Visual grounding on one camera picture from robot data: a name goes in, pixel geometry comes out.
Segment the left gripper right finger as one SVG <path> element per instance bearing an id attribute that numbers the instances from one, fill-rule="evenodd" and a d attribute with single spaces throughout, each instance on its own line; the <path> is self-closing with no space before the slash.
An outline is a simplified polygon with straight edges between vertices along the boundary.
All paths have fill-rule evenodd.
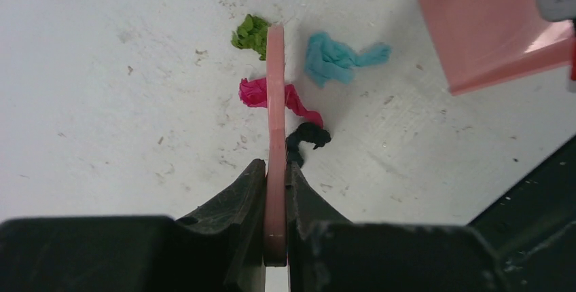
<path id="1" fill-rule="evenodd" d="M 322 254 L 326 227 L 350 223 L 307 182 L 295 162 L 286 165 L 287 264 L 290 291 L 322 291 L 331 282 Z"/>

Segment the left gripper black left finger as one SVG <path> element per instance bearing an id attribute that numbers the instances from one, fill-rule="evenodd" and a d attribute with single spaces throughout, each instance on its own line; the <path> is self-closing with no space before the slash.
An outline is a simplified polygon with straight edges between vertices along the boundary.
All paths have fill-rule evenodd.
<path id="1" fill-rule="evenodd" d="M 254 159 L 238 178 L 177 223 L 191 235 L 186 287 L 193 291 L 263 291 L 266 165 Z"/>

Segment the pink hand brush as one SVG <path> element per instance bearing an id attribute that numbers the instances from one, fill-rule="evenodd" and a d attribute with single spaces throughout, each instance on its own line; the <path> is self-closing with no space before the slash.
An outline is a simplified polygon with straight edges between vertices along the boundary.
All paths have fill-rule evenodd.
<path id="1" fill-rule="evenodd" d="M 287 265 L 285 41 L 284 28 L 279 24 L 268 29 L 266 83 L 269 153 L 264 209 L 263 259 L 268 267 L 285 267 Z"/>

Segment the small black clip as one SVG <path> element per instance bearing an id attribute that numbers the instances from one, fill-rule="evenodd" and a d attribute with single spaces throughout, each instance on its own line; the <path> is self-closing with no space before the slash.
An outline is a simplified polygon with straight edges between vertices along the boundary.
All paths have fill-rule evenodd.
<path id="1" fill-rule="evenodd" d="M 287 163 L 296 163 L 300 168 L 304 165 L 304 158 L 300 153 L 301 142 L 312 143 L 313 149 L 318 149 L 331 142 L 331 135 L 315 123 L 304 122 L 286 138 Z"/>

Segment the long magenta paper scrap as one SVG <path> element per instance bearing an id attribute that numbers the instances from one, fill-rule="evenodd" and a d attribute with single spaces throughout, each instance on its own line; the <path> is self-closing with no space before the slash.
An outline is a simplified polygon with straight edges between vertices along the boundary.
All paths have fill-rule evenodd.
<path id="1" fill-rule="evenodd" d="M 244 78 L 239 84 L 239 98 L 243 104 L 251 108 L 267 108 L 267 81 L 266 78 L 248 80 Z M 317 111 L 305 108 L 293 84 L 285 85 L 285 106 L 295 115 L 304 118 L 307 122 L 312 122 L 319 127 L 324 127 L 323 118 Z"/>

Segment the cyan paper scrap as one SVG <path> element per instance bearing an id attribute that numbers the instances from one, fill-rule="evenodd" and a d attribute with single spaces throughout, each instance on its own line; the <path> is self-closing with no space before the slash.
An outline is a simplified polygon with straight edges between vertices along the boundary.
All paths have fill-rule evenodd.
<path id="1" fill-rule="evenodd" d="M 304 71 L 320 88 L 330 80 L 349 84 L 355 78 L 354 68 L 384 64 L 391 52 L 391 46 L 377 43 L 358 53 L 326 32 L 316 32 L 308 39 Z"/>

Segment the green paper scrap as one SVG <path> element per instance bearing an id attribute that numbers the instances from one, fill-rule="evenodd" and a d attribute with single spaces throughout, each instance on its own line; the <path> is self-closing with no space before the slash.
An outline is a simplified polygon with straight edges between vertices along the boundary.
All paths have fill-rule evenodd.
<path id="1" fill-rule="evenodd" d="M 267 36 L 271 24 L 259 16 L 247 14 L 232 33 L 231 44 L 240 50 L 253 50 L 266 60 Z"/>

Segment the pink plastic dustpan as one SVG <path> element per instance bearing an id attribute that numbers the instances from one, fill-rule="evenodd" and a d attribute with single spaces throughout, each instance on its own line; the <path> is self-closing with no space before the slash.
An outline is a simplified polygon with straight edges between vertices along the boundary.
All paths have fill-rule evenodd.
<path id="1" fill-rule="evenodd" d="M 570 20 L 549 22 L 536 0 L 418 0 L 453 95 L 567 66 Z"/>

